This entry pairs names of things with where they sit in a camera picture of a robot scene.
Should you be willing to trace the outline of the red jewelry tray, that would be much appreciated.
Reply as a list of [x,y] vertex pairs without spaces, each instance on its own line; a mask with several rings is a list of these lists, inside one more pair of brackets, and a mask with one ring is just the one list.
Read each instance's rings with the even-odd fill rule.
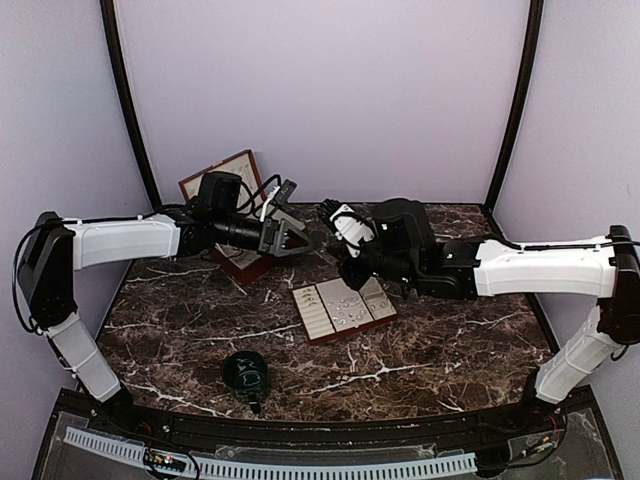
[[376,278],[370,278],[358,291],[337,278],[298,288],[292,295],[310,345],[345,338],[397,318]]

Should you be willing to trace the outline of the red jewelry box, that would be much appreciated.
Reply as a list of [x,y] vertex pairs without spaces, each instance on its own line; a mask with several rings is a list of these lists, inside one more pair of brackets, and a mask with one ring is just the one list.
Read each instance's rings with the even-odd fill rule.
[[[284,181],[275,174],[267,182],[275,187]],[[179,185],[193,216],[209,220],[213,227],[216,240],[211,256],[241,284],[251,283],[286,257],[257,252],[262,223],[260,209],[268,194],[250,150],[202,170]],[[299,221],[281,209],[271,219],[288,220],[304,231]]]

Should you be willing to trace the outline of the dark green glass mug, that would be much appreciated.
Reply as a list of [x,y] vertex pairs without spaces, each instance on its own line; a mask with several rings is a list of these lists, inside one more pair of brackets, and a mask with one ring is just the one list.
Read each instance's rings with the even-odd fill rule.
[[229,355],[221,367],[222,380],[233,396],[260,415],[270,394],[268,364],[258,352],[242,350]]

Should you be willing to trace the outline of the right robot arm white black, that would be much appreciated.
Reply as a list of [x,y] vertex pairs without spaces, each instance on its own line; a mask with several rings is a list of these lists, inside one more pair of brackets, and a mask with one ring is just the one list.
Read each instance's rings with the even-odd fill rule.
[[349,205],[324,201],[319,214],[342,247],[339,273],[353,290],[372,277],[416,293],[474,300],[506,294],[576,294],[596,304],[573,337],[530,379],[526,399],[510,413],[521,434],[534,432],[549,405],[615,352],[639,341],[637,242],[621,225],[605,236],[555,243],[517,244],[503,238],[437,241],[423,205],[394,198],[369,218]]

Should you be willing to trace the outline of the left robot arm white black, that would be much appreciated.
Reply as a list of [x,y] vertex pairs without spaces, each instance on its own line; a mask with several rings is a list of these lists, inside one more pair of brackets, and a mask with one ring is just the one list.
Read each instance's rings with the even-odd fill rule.
[[101,417],[120,436],[141,427],[140,412],[130,406],[126,387],[96,342],[97,325],[85,321],[81,307],[107,303],[127,267],[140,259],[194,257],[216,246],[230,246],[262,257],[307,253],[311,240],[276,211],[289,200],[294,181],[274,177],[258,215],[256,197],[238,201],[245,183],[237,174],[211,172],[196,196],[182,204],[163,204],[150,213],[93,219],[42,213],[20,239],[11,265],[11,297],[22,329],[44,337],[89,397],[103,405]]

